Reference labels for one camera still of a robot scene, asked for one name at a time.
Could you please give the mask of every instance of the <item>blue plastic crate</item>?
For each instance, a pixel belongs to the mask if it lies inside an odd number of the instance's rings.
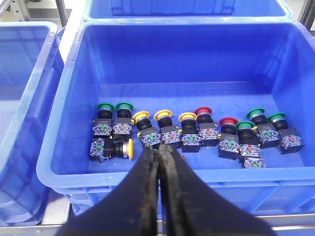
[[[153,25],[85,23],[70,50],[38,159],[39,179],[65,194],[79,214],[104,198],[126,176],[132,161],[92,163],[92,121],[99,102],[129,101],[151,116],[213,108],[213,119],[260,106],[287,113],[305,146],[281,155],[262,150],[267,169],[241,169],[218,158],[217,147],[185,153],[203,181],[240,208],[257,215],[315,212],[313,117],[315,40],[298,22],[250,23],[217,18],[214,23]],[[153,125],[157,123],[151,117]]]
[[[292,18],[284,0],[87,0],[84,19],[150,16]]]
[[[36,224],[45,209],[35,168],[63,69],[56,32],[0,23],[0,226]]]

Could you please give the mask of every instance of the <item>blue storage bin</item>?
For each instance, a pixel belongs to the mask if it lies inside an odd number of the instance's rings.
[[[35,168],[63,69],[56,32],[0,23],[0,226],[34,225],[45,209]]]
[[[284,0],[87,0],[84,19],[148,16],[282,17],[293,14]]]
[[[240,208],[256,214],[315,212],[313,117],[315,40],[298,22],[250,23],[216,18],[212,23],[178,18],[152,25],[85,23],[66,62],[37,163],[39,179],[65,194],[79,214],[112,191],[132,161],[93,163],[89,150],[99,102],[129,101],[135,112],[161,109],[178,115],[199,106],[213,119],[246,119],[260,106],[287,113],[305,146],[281,155],[263,149],[267,169],[241,169],[218,158],[217,147],[185,153],[200,178]]]

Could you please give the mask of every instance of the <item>yellow ring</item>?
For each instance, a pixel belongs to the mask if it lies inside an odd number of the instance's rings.
[[[134,155],[133,140],[129,139],[127,143],[127,156],[129,157],[129,160],[133,159],[133,155]]]
[[[150,116],[150,113],[147,112],[147,111],[141,111],[141,112],[137,112],[136,114],[134,114],[132,116],[133,120],[134,120],[134,123],[137,123],[138,120],[141,118],[141,117],[149,117]]]
[[[158,120],[162,116],[169,116],[169,117],[171,117],[172,115],[173,115],[173,113],[170,110],[160,110],[154,115],[154,119]]]
[[[192,113],[192,112],[185,112],[185,113],[180,114],[178,117],[178,120],[179,120],[179,122],[182,122],[182,120],[184,118],[187,118],[187,117],[192,117],[195,120],[197,120],[197,115],[195,113]]]

